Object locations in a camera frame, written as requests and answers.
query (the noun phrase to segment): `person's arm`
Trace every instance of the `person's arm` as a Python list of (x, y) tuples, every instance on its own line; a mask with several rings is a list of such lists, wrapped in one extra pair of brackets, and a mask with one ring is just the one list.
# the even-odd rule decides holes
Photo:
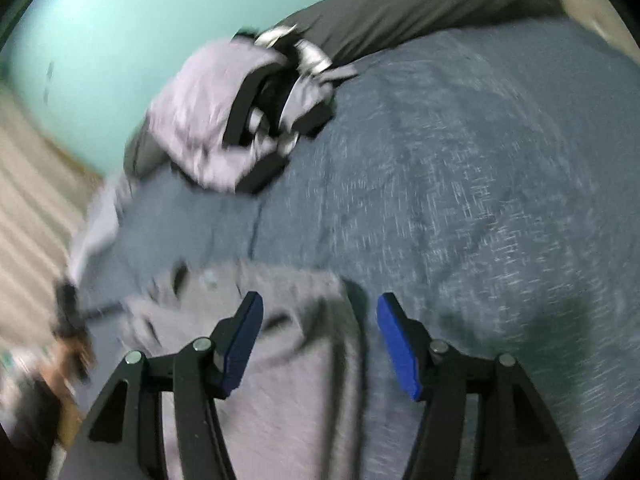
[(91, 349), (78, 338), (57, 341), (52, 354), (52, 362), (41, 364), (33, 383), (23, 390), (8, 434), (34, 480), (47, 477), (62, 401), (70, 395), (66, 382), (74, 376), (74, 358), (80, 354), (86, 363), (92, 360)]

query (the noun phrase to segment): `blue bedsheet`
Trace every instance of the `blue bedsheet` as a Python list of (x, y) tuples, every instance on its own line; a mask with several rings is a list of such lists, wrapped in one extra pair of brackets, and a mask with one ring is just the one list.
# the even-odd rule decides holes
[[(640, 424), (640, 69), (569, 19), (440, 32), (359, 65), (257, 198), (159, 171), (91, 262), (86, 302), (180, 258), (330, 269), (367, 339), (363, 478), (402, 476), (421, 414), (376, 328), (391, 290), (460, 350), (517, 356), (580, 477), (603, 479)], [(85, 402), (122, 356), (116, 326), (94, 329)]]

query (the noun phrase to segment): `human hand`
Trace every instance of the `human hand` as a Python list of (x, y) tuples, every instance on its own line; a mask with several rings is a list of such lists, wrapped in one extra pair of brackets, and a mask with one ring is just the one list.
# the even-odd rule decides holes
[(64, 400), (70, 396), (68, 386), (76, 374), (75, 359), (79, 356), (86, 368), (93, 366), (95, 357), (91, 340), (86, 336), (56, 339), (50, 349), (51, 359), (43, 362), (38, 371), (52, 393)]

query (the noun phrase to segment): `dark sleeve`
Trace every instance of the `dark sleeve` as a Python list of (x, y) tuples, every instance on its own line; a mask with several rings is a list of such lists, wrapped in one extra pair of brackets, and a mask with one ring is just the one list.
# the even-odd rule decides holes
[(43, 380), (36, 379), (24, 387), (15, 409), (15, 426), (8, 437), (31, 469), (34, 480), (47, 477), (61, 409), (60, 400)]

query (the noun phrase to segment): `beige curtain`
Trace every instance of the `beige curtain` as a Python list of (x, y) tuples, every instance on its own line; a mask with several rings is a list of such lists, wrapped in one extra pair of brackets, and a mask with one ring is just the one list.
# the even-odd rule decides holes
[(0, 349), (50, 339), (52, 283), (97, 184), (0, 84)]

